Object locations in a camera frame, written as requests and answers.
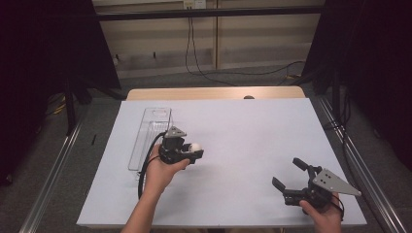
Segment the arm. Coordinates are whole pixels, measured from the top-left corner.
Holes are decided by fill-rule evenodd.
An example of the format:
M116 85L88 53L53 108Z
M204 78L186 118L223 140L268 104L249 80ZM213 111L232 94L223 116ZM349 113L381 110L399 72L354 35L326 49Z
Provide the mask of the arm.
M339 195L333 192L332 202L339 206ZM300 201L299 205L315 222L315 231L317 233L340 233L341 232L341 215L340 211L333 206L326 206L323 212L318 212L307 201Z
M158 156L159 145L154 146L149 158L154 160L150 163L146 172L145 189L142 197L134 208L129 220L124 226L122 233L148 233L152 227L155 215L155 206L164 188L170 184L173 176L189 165L189 160L185 159L175 164L165 164Z

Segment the clear plastic container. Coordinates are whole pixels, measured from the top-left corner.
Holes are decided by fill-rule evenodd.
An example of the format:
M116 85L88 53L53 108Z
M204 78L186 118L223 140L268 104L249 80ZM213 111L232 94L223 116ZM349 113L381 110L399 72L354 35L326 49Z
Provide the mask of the clear plastic container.
M172 110L170 108L145 109L128 165L130 171L136 172L137 175L140 173L153 140L159 133L165 132L172 125Z

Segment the white ball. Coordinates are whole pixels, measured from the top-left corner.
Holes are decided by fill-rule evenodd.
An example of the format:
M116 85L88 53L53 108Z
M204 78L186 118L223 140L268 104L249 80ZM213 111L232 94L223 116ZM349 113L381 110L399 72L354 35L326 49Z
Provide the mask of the white ball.
M189 146L189 151L190 152L195 152L195 151L198 151L198 150L202 150L202 146L200 144L191 144Z

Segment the white tabletop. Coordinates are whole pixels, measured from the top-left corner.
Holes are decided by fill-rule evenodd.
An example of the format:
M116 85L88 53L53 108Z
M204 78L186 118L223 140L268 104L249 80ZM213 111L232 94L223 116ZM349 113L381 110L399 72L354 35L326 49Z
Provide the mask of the white tabletop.
M307 186L299 157L346 180L309 99L125 101L78 219L89 227L121 227L137 197L127 166L146 108L172 109L186 142L203 158L179 172L163 192L157 227L291 227L311 225L301 208L286 206L272 184ZM355 197L341 194L343 225L366 224Z

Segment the hand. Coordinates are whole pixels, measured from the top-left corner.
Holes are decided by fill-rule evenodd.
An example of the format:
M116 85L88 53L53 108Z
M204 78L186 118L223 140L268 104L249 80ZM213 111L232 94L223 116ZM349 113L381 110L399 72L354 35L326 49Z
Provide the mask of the hand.
M180 170L185 169L190 161L184 159L175 164L166 164L158 157L159 145L155 145L149 157L150 164L146 172L145 190L143 193L160 195L164 188L170 184L173 176Z
M339 206L339 195L337 192L332 193L332 202ZM313 208L307 201L300 201L299 205L315 222L315 231L318 233L340 233L341 232L341 213L331 205L320 213Z

